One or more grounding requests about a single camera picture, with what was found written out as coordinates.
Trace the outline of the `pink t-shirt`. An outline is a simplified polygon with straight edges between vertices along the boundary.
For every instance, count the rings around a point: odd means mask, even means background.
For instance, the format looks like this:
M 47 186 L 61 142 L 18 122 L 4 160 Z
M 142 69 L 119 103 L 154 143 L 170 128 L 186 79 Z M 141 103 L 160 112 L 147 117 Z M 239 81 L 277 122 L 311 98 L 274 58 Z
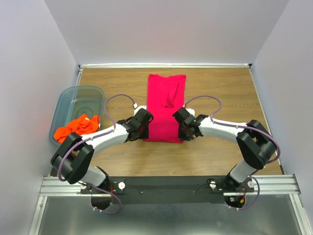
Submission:
M 147 88 L 147 110 L 154 119 L 149 124 L 145 141 L 182 143 L 179 124 L 173 114 L 184 104 L 186 75 L 161 76 L 150 74 Z

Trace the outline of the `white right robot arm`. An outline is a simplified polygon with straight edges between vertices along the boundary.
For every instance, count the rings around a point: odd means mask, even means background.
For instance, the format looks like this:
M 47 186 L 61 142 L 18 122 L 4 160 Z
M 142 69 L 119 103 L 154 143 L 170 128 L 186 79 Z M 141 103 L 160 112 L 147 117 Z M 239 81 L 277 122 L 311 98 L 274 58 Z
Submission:
M 254 119 L 248 123 L 236 123 L 208 115 L 195 117 L 185 107 L 178 109 L 173 118 L 179 125 L 179 139 L 182 141 L 191 141 L 197 137 L 217 137 L 238 145 L 243 159 L 220 182 L 213 182 L 224 191 L 235 192 L 240 189 L 249 176 L 270 162 L 274 153 L 280 153 L 278 143 Z

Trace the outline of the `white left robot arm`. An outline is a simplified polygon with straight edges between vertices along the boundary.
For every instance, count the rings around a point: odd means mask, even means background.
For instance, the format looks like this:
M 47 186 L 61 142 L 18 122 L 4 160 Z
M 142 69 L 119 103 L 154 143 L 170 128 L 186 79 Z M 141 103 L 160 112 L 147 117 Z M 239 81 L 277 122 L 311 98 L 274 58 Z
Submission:
M 94 154 L 117 144 L 148 138 L 153 119 L 144 106 L 139 106 L 132 117 L 119 120 L 110 128 L 82 136 L 71 133 L 51 158 L 51 165 L 63 181 L 84 182 L 97 193 L 104 193 L 110 187 L 109 176 L 100 167 L 90 166 Z

